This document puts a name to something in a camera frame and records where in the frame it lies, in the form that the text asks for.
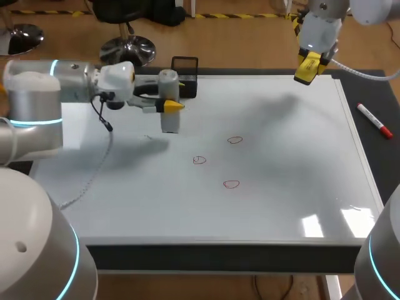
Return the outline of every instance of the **chrome chair base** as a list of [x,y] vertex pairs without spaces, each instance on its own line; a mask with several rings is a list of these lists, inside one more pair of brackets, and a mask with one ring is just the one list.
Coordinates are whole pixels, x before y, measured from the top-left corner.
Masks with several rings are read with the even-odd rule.
[[43,30],[32,24],[16,24],[14,30],[0,29],[0,56],[27,53],[44,39]]
[[145,66],[156,57],[156,47],[142,36],[117,37],[108,41],[100,50],[100,59],[106,64],[131,61],[135,66]]

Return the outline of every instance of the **white table surface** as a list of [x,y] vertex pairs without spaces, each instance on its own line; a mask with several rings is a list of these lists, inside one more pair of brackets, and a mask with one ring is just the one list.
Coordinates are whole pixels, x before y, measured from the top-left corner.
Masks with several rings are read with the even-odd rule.
[[[64,211],[84,243],[362,243],[383,205],[340,81],[200,76],[184,103],[179,134],[161,133],[157,114],[106,110],[111,153]],[[89,104],[62,109],[65,147],[31,174],[58,204],[79,195],[108,145]]]

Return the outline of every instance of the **small drawn circle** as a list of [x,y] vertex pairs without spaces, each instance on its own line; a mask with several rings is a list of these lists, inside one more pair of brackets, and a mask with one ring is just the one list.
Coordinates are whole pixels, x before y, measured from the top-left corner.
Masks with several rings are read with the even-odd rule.
[[227,189],[234,189],[239,186],[240,182],[238,180],[228,180],[224,182],[224,186]]
[[202,156],[195,156],[193,157],[193,163],[194,164],[204,164],[207,161],[205,157]]
[[227,139],[228,142],[231,144],[239,144],[241,141],[243,141],[243,137],[241,136],[233,136]]

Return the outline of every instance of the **floor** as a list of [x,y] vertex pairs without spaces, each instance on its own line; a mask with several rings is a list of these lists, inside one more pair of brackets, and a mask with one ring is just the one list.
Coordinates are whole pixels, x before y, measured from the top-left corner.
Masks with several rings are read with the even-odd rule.
[[[82,0],[20,0],[13,9],[86,10]],[[197,13],[273,13],[283,9],[278,0],[198,0]],[[13,16],[15,23],[33,23],[44,29],[43,44],[18,59],[78,59],[99,63],[98,51],[118,36],[115,25],[92,16]],[[291,23],[284,19],[187,19],[179,27],[164,27],[148,20],[132,23],[136,32],[152,40],[157,57],[152,66],[167,67],[173,56],[197,56],[204,68],[296,68],[298,44]],[[391,22],[400,43],[400,22]],[[339,37],[337,60],[352,68],[383,69],[400,66],[400,49],[391,41],[387,24],[364,27],[349,17]],[[6,60],[0,59],[0,68]],[[400,78],[391,82],[400,99]],[[259,276],[263,299],[280,299],[288,276]],[[352,276],[341,276],[347,290]],[[251,276],[207,275],[101,275],[98,299],[257,299]],[[295,276],[286,300],[321,298],[318,277]]]

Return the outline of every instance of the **black cable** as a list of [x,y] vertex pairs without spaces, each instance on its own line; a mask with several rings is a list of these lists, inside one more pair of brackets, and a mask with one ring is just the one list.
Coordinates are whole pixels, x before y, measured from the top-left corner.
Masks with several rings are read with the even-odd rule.
[[293,288],[293,283],[294,283],[294,277],[293,277],[293,275],[290,275],[289,287],[288,287],[288,289],[286,290],[286,292],[282,295],[282,297],[280,298],[280,300],[285,300],[285,299],[286,299],[286,297],[289,295],[290,291],[291,291],[292,288]]
[[390,32],[391,32],[391,37],[390,37],[390,39],[391,39],[392,43],[395,44],[396,47],[400,49],[400,46],[399,46],[399,45],[394,41],[394,39],[393,39],[393,34],[394,34],[394,33],[393,33],[393,28],[392,28],[392,26],[391,26],[388,22],[386,22],[386,24],[387,24],[387,26],[389,27]]
[[252,276],[251,281],[252,281],[252,285],[254,286],[254,289],[256,290],[257,299],[264,300],[263,297],[261,296],[260,290],[258,289],[257,275]]
[[[107,96],[107,94],[103,94],[103,93],[101,93],[101,94],[95,94],[95,95],[90,99],[90,104],[92,105],[92,108],[94,109],[94,111],[96,112],[96,114],[99,116],[100,122],[102,122],[102,124],[104,125],[104,127],[105,127],[109,132],[111,132],[111,131],[114,130],[113,127],[112,127],[111,124],[110,124],[109,122],[107,122],[107,121],[103,118],[103,116],[102,116],[104,102],[106,102],[106,99],[104,98],[105,95]],[[96,109],[96,107],[94,106],[94,103],[93,103],[94,99],[95,99],[96,97],[98,97],[98,96],[100,97],[100,103],[101,103],[100,112]]]
[[[254,290],[256,291],[256,296],[258,300],[264,300],[264,298],[261,296],[260,290],[258,289],[258,283],[257,283],[257,275],[254,275],[251,277],[251,282],[252,285],[254,286]],[[289,283],[289,287],[287,288],[286,292],[282,295],[282,297],[280,298],[280,300],[285,300],[286,297],[289,295],[289,293],[291,292],[292,288],[293,288],[293,284],[294,284],[294,277],[293,275],[290,275],[290,283]]]

